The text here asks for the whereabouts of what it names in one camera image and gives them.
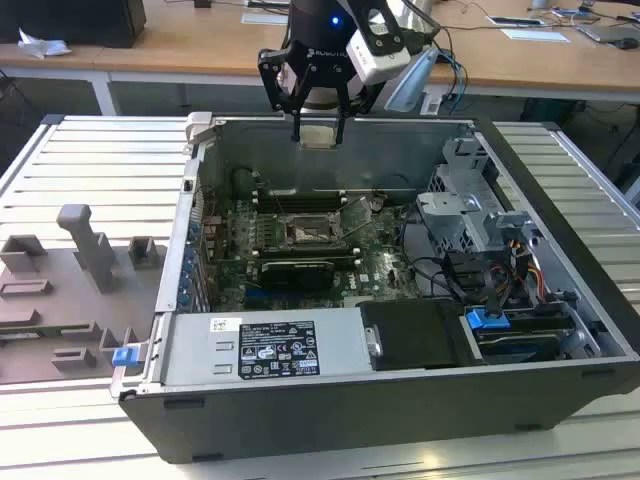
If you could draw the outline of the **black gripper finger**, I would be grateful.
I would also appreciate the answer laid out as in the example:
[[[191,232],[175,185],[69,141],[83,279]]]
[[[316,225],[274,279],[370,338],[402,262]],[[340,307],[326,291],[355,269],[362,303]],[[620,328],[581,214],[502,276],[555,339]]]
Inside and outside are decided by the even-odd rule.
[[[364,85],[353,99],[349,97],[347,84],[341,84],[336,88],[338,97],[338,122],[335,133],[336,145],[343,142],[346,120],[357,115],[368,114],[384,87],[384,82],[374,85]]]
[[[272,109],[293,118],[292,140],[299,142],[301,110],[313,88],[313,65],[302,58],[299,48],[287,47],[261,50],[257,66]],[[286,66],[296,75],[291,93],[286,93],[278,81],[278,75],[284,72]]]

